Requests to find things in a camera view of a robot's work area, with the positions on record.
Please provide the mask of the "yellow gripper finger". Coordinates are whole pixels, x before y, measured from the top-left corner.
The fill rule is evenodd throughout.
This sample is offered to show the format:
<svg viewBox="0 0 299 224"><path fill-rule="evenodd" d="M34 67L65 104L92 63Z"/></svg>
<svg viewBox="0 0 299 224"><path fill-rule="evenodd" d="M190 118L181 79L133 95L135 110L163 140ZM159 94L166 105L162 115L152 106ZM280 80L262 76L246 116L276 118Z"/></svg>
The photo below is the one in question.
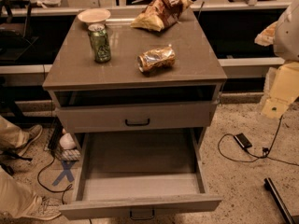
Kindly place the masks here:
<svg viewBox="0 0 299 224"><path fill-rule="evenodd" d="M263 98L261 104L261 113L270 119L280 119L290 106L290 104L284 100L271 97Z"/></svg>

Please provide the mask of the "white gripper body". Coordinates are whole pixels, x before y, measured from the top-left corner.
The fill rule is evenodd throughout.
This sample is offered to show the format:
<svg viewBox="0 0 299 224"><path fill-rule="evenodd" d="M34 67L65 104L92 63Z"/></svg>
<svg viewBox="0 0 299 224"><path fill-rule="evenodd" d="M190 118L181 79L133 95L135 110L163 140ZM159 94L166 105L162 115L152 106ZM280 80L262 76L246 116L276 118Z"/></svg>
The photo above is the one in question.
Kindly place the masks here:
<svg viewBox="0 0 299 224"><path fill-rule="evenodd" d="M299 97L299 62L285 62L278 69L269 69L271 104L290 105Z"/></svg>

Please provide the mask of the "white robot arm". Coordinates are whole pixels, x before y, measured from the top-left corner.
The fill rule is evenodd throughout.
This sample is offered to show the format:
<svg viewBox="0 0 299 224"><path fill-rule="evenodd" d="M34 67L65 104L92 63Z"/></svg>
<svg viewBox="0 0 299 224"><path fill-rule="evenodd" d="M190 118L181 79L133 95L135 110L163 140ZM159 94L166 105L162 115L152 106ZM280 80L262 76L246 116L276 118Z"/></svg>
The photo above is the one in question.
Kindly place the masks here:
<svg viewBox="0 0 299 224"><path fill-rule="evenodd" d="M254 42L272 45L274 53L284 60L278 69L269 70L269 90L264 93L262 108L268 118L279 119L299 97L299 0L293 0Z"/></svg>

